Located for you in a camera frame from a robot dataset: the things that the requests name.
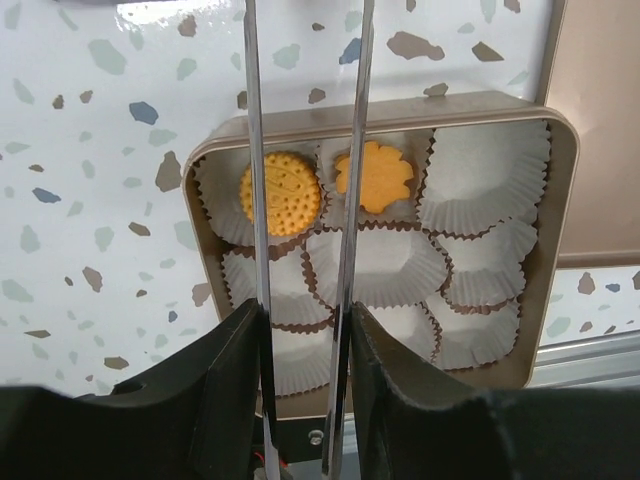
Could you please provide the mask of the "metal tongs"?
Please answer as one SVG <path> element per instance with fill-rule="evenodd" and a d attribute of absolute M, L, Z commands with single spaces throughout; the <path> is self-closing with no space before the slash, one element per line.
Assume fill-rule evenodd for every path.
<path fill-rule="evenodd" d="M 374 45 L 373 1 L 363 3 L 359 65 L 356 80 L 353 125 L 350 146 L 349 184 L 345 200 L 345 217 L 341 237 L 336 314 L 333 328 L 328 412 L 326 416 L 322 477 L 338 479 L 343 458 L 347 375 L 352 325 L 352 300 L 358 234 L 358 212 L 364 158 L 365 127 L 369 105 L 369 87 Z M 267 225 L 266 167 L 263 123 L 257 11 L 254 1 L 245 3 L 244 15 L 245 72 L 247 82 L 249 151 L 252 176 L 252 213 L 256 261 L 256 294 L 259 318 L 263 321 L 259 335 L 262 421 L 266 477 L 279 479 L 280 455 L 276 441 L 276 407 L 271 334 L 271 289 L 269 238 Z"/>

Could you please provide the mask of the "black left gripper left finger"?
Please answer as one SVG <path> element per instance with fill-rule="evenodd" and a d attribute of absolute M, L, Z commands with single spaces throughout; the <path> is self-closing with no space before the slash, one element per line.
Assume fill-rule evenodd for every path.
<path fill-rule="evenodd" d="M 208 334 L 104 396 L 1 390 L 4 479 L 246 479 L 260 310 L 245 301 Z"/>

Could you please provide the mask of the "orange round biscuit cookie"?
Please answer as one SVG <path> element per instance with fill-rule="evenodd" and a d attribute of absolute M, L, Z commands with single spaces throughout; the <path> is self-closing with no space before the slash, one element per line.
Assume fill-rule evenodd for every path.
<path fill-rule="evenodd" d="M 297 154 L 265 156 L 266 214 L 269 234 L 303 232 L 320 211 L 321 188 L 314 170 Z"/>

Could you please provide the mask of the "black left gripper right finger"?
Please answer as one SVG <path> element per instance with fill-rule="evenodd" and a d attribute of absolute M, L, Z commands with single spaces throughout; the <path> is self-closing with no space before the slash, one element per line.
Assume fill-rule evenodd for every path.
<path fill-rule="evenodd" d="M 634 389 L 477 389 L 352 308 L 351 379 L 364 479 L 636 479 Z"/>

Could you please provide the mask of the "orange flower cookie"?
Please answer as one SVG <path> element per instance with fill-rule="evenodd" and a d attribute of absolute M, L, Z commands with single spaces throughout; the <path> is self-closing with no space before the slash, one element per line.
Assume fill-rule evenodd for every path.
<path fill-rule="evenodd" d="M 395 147 L 367 141 L 361 168 L 360 206 L 382 214 L 392 203 L 410 197 L 408 182 L 414 178 L 411 164 Z"/>

